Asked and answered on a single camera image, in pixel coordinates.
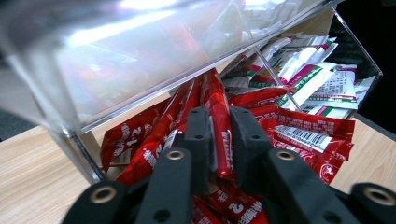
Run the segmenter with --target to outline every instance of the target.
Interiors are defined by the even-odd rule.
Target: wooden surface
[[[373,182],[396,191],[396,142],[357,120],[353,143],[332,186],[348,192]],[[60,223],[89,186],[41,127],[0,143],[0,170],[0,223]]]

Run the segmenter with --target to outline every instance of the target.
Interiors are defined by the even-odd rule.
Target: clear acrylic bin
[[[95,128],[341,1],[243,2],[12,1],[0,46],[17,76],[0,77],[0,108],[46,127],[99,182]]]

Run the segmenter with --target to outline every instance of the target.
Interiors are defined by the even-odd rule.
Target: wooden table
[[[396,191],[396,142],[359,120],[352,142],[332,186],[348,192],[354,183],[373,182]],[[42,127],[0,143],[0,170],[0,223],[60,223],[89,186]]]

